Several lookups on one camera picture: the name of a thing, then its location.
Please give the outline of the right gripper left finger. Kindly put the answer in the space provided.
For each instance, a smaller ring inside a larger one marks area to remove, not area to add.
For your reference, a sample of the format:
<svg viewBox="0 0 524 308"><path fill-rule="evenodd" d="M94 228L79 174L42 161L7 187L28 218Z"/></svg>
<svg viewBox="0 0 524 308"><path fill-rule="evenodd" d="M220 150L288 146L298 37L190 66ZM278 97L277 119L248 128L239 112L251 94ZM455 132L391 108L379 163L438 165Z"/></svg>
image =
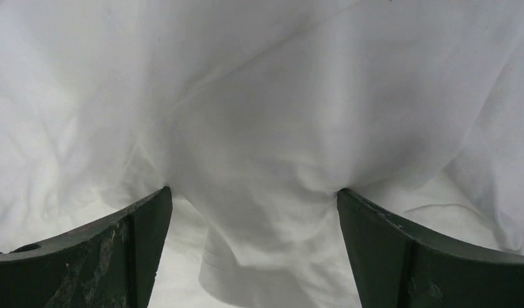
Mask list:
<svg viewBox="0 0 524 308"><path fill-rule="evenodd" d="M147 307L173 211L168 187L0 253L0 307Z"/></svg>

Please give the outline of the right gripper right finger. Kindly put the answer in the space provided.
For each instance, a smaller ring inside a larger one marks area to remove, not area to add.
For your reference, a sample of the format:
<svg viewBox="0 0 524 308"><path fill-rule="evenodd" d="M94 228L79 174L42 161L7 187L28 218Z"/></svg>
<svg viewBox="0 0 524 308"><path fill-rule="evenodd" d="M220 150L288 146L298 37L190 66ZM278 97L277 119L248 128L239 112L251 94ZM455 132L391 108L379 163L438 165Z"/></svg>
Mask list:
<svg viewBox="0 0 524 308"><path fill-rule="evenodd" d="M524 256L443 235L348 189L337 209L363 307L524 307Z"/></svg>

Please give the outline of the white t shirt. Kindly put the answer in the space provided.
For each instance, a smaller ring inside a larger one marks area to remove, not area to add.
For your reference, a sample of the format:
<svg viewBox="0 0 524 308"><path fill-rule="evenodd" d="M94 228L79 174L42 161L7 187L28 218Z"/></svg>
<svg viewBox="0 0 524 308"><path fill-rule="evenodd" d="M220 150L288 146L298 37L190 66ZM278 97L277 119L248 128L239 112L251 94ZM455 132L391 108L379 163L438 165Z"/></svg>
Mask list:
<svg viewBox="0 0 524 308"><path fill-rule="evenodd" d="M524 1L0 1L0 249L165 185L239 307L359 304L343 188L524 255Z"/></svg>

